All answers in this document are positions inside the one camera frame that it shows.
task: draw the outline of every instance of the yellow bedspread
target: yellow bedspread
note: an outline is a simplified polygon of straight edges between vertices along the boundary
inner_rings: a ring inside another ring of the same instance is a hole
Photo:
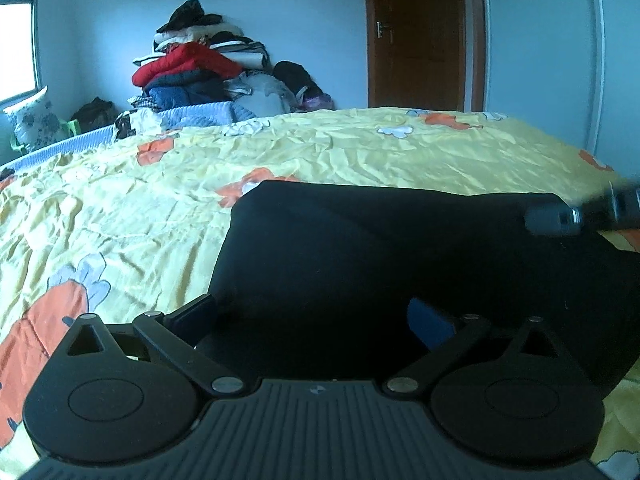
[[[262,130],[254,133],[256,125]],[[553,192],[568,201],[621,181],[586,152],[511,118],[397,108],[129,137],[9,178],[0,184],[0,480],[37,460],[21,425],[22,402],[69,324],[83,312],[131,322],[204,293],[231,206],[266,178],[457,194]],[[607,237],[634,250],[633,234]],[[606,409],[593,460],[632,471],[640,364]]]

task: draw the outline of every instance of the floral pillow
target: floral pillow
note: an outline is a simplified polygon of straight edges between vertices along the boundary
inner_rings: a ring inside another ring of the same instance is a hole
[[[52,111],[53,104],[44,87],[33,97],[4,109],[14,126],[15,138],[28,152],[34,152],[68,137],[66,124]]]

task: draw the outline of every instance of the brown door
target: brown door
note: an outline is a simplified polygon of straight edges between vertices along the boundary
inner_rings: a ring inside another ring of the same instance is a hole
[[[367,0],[369,105],[463,110],[465,0]]]

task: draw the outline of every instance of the red jacket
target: red jacket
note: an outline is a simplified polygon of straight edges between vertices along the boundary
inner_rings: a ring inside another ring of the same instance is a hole
[[[233,79],[242,72],[242,66],[209,47],[190,41],[182,44],[157,61],[141,66],[131,78],[140,88],[159,75],[173,75],[187,70],[203,68],[217,73],[222,79]]]

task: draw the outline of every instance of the window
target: window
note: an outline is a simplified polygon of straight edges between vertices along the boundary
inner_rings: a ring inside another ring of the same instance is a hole
[[[0,0],[0,104],[38,89],[36,0]]]

